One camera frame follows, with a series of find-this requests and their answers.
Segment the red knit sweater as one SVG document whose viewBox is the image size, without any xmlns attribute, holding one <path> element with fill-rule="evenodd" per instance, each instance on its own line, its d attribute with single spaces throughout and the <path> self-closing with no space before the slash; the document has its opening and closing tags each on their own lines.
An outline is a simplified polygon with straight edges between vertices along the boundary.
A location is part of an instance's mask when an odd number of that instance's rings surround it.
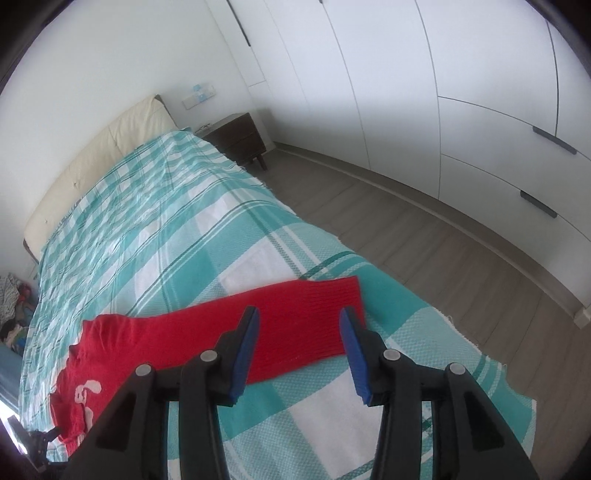
<svg viewBox="0 0 591 480">
<path fill-rule="evenodd" d="M 339 314 L 348 306 L 363 312 L 355 276 L 277 283 L 153 317 L 105 314 L 85 320 L 49 396 L 58 439 L 73 453 L 137 366 L 185 364 L 235 329 L 249 307 L 259 311 L 249 383 L 342 355 Z"/>
</svg>

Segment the pile of clothes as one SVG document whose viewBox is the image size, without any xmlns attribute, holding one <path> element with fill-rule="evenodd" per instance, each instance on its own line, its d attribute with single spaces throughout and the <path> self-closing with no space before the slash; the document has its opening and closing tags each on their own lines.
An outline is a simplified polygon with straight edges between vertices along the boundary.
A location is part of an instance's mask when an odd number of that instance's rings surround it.
<svg viewBox="0 0 591 480">
<path fill-rule="evenodd" d="M 23 356 L 38 297 L 31 286 L 12 273 L 1 276 L 1 343 Z"/>
</svg>

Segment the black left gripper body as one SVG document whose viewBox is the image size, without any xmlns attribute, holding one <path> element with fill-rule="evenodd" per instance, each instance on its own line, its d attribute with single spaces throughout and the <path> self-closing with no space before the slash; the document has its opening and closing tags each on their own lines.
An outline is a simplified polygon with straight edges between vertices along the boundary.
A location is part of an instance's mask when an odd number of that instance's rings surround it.
<svg viewBox="0 0 591 480">
<path fill-rule="evenodd" d="M 44 472 L 49 465 L 46 456 L 48 445 L 61 434 L 61 429 L 54 427 L 47 432 L 27 431 L 15 416 L 8 418 L 8 424 L 18 441 L 24 446 L 32 465 L 38 472 Z"/>
</svg>

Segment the teal white plaid bedspread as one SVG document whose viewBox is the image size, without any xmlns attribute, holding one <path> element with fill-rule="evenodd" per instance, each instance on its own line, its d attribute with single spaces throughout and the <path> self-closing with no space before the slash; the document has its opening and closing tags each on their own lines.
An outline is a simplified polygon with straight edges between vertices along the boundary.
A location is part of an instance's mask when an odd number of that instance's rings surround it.
<svg viewBox="0 0 591 480">
<path fill-rule="evenodd" d="M 214 146 L 161 135 L 112 167 L 43 247 L 40 300 L 24 350 L 19 413 L 53 426 L 50 397 L 90 323 L 144 319 L 290 280 L 355 276 L 370 329 L 420 365 L 463 364 L 526 452 L 536 403 L 441 312 L 334 235 L 297 217 Z M 249 385 L 221 410 L 235 479 L 366 479 L 382 412 L 363 405 L 344 356 Z"/>
</svg>

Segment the dark wooden nightstand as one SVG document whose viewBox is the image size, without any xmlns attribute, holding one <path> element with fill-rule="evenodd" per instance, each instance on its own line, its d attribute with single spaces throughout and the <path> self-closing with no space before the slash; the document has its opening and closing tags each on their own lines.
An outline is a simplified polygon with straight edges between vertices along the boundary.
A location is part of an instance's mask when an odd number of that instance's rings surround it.
<svg viewBox="0 0 591 480">
<path fill-rule="evenodd" d="M 258 162 L 263 171 L 267 170 L 263 155 L 266 145 L 249 113 L 236 113 L 214 124 L 194 132 L 198 138 L 211 143 L 228 159 L 239 166 Z"/>
</svg>

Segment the white built-in wardrobe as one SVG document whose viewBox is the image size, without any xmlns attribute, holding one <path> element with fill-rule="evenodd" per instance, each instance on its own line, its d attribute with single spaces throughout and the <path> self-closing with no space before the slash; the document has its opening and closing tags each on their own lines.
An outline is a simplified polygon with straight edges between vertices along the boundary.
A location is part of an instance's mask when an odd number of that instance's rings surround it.
<svg viewBox="0 0 591 480">
<path fill-rule="evenodd" d="M 590 322 L 590 50 L 547 1 L 212 1 L 270 138 L 442 204 Z"/>
</svg>

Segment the white wall socket panel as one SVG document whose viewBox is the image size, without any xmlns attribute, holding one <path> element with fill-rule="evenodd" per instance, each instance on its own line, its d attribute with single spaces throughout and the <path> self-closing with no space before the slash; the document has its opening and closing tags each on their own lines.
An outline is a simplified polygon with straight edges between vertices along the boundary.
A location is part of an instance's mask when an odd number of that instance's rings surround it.
<svg viewBox="0 0 591 480">
<path fill-rule="evenodd" d="M 211 83 L 196 84 L 192 88 L 190 95 L 182 101 L 183 107 L 190 110 L 195 106 L 204 103 L 216 95 L 214 86 Z"/>
</svg>

